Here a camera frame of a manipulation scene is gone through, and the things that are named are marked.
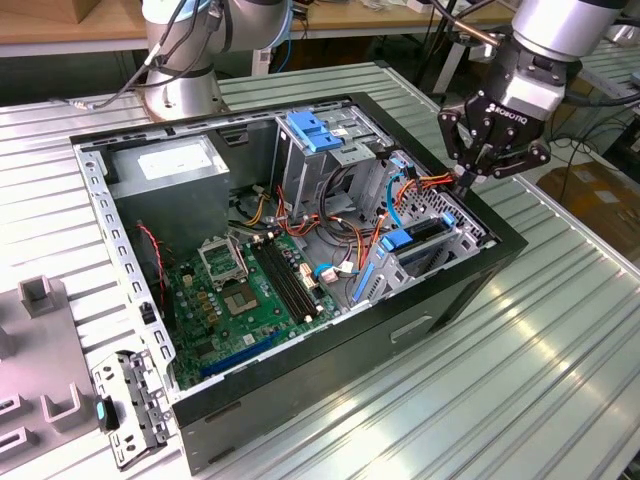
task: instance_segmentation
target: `blue plastic tab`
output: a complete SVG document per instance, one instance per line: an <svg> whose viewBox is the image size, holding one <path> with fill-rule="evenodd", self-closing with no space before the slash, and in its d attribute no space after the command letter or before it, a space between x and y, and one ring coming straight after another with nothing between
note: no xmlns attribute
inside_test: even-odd
<svg viewBox="0 0 640 480"><path fill-rule="evenodd" d="M369 263L369 265L367 266L367 269L364 272L364 275L362 276L362 281L360 282L360 285L358 285L358 289L356 290L356 293L353 295L354 302L357 302L358 299L360 298L360 295L362 295L362 291L364 290L364 287L367 286L367 282L369 281L369 278L373 273L373 269L374 269L373 263Z"/></svg>
<svg viewBox="0 0 640 480"><path fill-rule="evenodd" d="M442 214L442 220L444 220L444 223L446 223L450 227L453 227L456 224L456 217L454 217L453 214L449 212L444 212Z"/></svg>
<svg viewBox="0 0 640 480"><path fill-rule="evenodd" d="M334 137L325 123L311 112L289 113L287 122L314 153L342 146L342 140Z"/></svg>
<svg viewBox="0 0 640 480"><path fill-rule="evenodd" d="M98 402L96 405L96 413L98 414L98 420L102 420L104 418L104 403Z"/></svg>
<svg viewBox="0 0 640 480"><path fill-rule="evenodd" d="M402 248L411 242L413 242L413 238L401 228L389 232L382 237L382 245L390 252Z"/></svg>
<svg viewBox="0 0 640 480"><path fill-rule="evenodd" d="M393 246L391 240L389 240L387 237L383 237L381 243L382 246L387 249L387 252L393 252L395 247Z"/></svg>

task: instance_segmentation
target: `cardboard box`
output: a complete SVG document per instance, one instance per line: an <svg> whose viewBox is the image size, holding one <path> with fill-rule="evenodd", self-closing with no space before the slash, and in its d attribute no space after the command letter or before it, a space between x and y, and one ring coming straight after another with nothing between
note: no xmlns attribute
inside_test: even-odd
<svg viewBox="0 0 640 480"><path fill-rule="evenodd" d="M556 201L566 170L557 168L538 181ZM572 167L562 204L628 260L640 259L640 195L607 167L598 162Z"/></svg>
<svg viewBox="0 0 640 480"><path fill-rule="evenodd" d="M100 0L0 0L0 10L65 23L80 23L99 2Z"/></svg>

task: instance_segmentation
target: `wooden shelf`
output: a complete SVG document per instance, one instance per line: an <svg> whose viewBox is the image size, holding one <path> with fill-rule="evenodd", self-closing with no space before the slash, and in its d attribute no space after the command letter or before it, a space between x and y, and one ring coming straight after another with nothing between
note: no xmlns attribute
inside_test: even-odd
<svg viewBox="0 0 640 480"><path fill-rule="evenodd" d="M364 28L394 28L429 26L431 10L417 13L407 7L394 6L389 10L374 11L359 0L347 4L316 2L309 8L309 30L346 30ZM467 17L469 23L493 25L510 22L513 12L500 4L491 4ZM433 22L440 21L435 14ZM302 31L301 22L294 22L292 30Z"/></svg>
<svg viewBox="0 0 640 480"><path fill-rule="evenodd" d="M310 30L354 30L428 26L431 13L419 14L406 7L373 11L358 0L347 4L316 3L309 9ZM470 15L478 25L500 24L513 17L506 7L492 4ZM436 14L434 22L439 21ZM301 22L293 23L301 31ZM102 0L77 25L0 12L0 44L82 42L144 39L145 22L139 0Z"/></svg>

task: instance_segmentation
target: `aluminum table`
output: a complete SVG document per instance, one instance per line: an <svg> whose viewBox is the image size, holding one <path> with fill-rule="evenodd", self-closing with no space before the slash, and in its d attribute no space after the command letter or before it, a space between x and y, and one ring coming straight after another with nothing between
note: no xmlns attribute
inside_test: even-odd
<svg viewBox="0 0 640 480"><path fill-rule="evenodd" d="M445 157L436 107L391 69L221 85L233 109L365 91ZM132 95L96 113L0 109L0 289L61 278L89 367L140 344L67 137L148 121ZM461 318L197 478L617 477L640 448L640 273L522 177L478 192L529 246ZM95 431L5 477L96 475L188 470L173 437L119 473Z"/></svg>

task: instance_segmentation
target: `red cable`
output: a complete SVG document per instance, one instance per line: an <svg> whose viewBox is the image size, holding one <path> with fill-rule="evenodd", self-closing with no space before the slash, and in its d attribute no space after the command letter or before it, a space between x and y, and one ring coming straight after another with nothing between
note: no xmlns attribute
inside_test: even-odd
<svg viewBox="0 0 640 480"><path fill-rule="evenodd" d="M160 257L160 248L158 247L158 242L156 241L156 237L149 231L147 227L144 225L138 225L138 228L142 230L149 240L151 240L151 245L153 245L153 249L156 252L156 260L158 261L158 275L160 279L160 304L162 309L164 309L164 281L162 277L164 276L164 267L162 266L162 258Z"/></svg>

